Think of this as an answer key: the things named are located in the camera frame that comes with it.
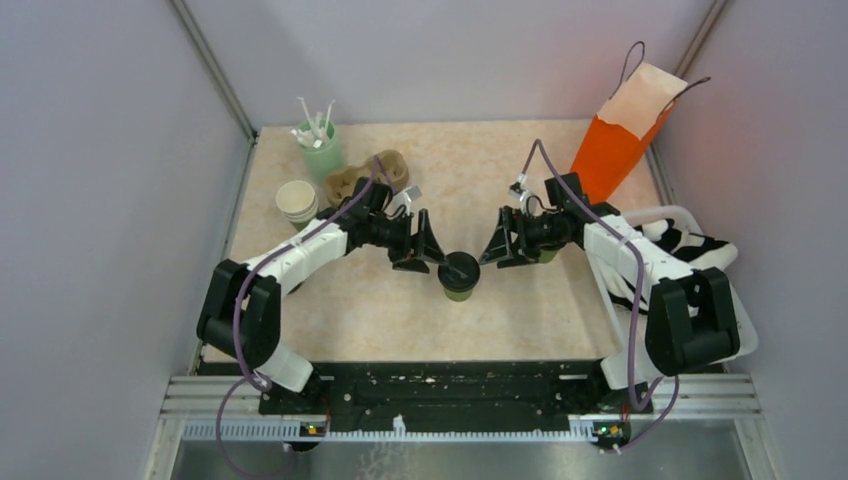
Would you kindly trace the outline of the green paper coffee cup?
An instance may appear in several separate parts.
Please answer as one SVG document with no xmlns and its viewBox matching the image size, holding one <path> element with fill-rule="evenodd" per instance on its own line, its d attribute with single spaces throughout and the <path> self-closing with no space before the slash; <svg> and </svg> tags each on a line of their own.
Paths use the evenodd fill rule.
<svg viewBox="0 0 848 480">
<path fill-rule="evenodd" d="M 538 263 L 548 264 L 552 262 L 559 252 L 559 249 L 541 249 L 538 257 Z"/>
<path fill-rule="evenodd" d="M 444 295 L 453 302 L 464 302 L 468 300 L 474 291 L 475 284 L 443 284 Z"/>
</svg>

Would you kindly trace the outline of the stack of green paper cups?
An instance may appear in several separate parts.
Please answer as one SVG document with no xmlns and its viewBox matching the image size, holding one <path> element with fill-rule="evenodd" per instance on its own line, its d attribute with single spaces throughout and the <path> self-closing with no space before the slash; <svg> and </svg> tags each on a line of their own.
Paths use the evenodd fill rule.
<svg viewBox="0 0 848 480">
<path fill-rule="evenodd" d="M 301 231 L 316 218 L 319 201 L 311 183 L 294 180 L 283 184 L 275 196 L 276 206 L 286 220 Z"/>
</svg>

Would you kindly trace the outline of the orange paper bag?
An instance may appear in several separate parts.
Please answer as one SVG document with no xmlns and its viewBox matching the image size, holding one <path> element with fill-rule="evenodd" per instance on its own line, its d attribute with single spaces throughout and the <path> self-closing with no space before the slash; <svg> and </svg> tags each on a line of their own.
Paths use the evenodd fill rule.
<svg viewBox="0 0 848 480">
<path fill-rule="evenodd" d="M 635 42 L 627 54 L 635 49 L 640 50 L 638 62 L 622 66 L 614 92 L 592 118 L 570 168 L 593 203 L 617 190 L 682 97 L 711 80 L 683 80 L 647 63 L 644 42 Z"/>
</svg>

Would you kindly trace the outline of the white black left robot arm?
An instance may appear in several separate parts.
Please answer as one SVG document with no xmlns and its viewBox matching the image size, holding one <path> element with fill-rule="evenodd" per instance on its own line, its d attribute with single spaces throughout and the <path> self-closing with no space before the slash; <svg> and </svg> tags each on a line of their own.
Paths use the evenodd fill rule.
<svg viewBox="0 0 848 480">
<path fill-rule="evenodd" d="M 365 245 L 385 249 L 399 271 L 427 274 L 431 265 L 447 262 L 426 210 L 385 213 L 391 192 L 372 178 L 360 178 L 352 198 L 320 212 L 291 239 L 246 262 L 221 261 L 201 309 L 198 338 L 234 358 L 255 389 L 282 387 L 292 410 L 314 410 L 321 388 L 311 380 L 313 365 L 282 340 L 283 298 L 324 265 Z"/>
</svg>

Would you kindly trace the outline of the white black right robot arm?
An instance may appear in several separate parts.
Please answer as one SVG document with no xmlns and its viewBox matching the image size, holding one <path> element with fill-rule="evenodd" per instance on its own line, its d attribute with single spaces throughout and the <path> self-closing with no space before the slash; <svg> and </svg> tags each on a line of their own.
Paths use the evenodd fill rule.
<svg viewBox="0 0 848 480">
<path fill-rule="evenodd" d="M 612 313 L 622 345 L 600 362 L 586 385 L 589 404 L 612 412 L 627 388 L 752 353 L 759 337 L 725 270 L 735 247 L 671 219 L 637 225 L 605 202 L 591 203 L 577 174 L 545 182 L 549 208 L 533 212 L 522 179 L 511 188 L 519 208 L 504 206 L 479 257 L 499 268 L 537 264 L 575 244 L 587 255 L 605 303 L 629 303 L 628 318 Z"/>
</svg>

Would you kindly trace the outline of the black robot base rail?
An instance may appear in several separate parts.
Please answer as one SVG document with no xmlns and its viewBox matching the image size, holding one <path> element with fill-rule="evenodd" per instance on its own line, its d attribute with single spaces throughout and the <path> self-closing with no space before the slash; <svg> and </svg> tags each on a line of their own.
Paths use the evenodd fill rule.
<svg viewBox="0 0 848 480">
<path fill-rule="evenodd" d="M 597 360 L 317 362 L 301 393 L 273 387 L 262 415 L 329 414 L 334 432 L 384 431 L 401 417 L 414 433 L 553 432 L 572 415 L 619 414 Z"/>
</svg>

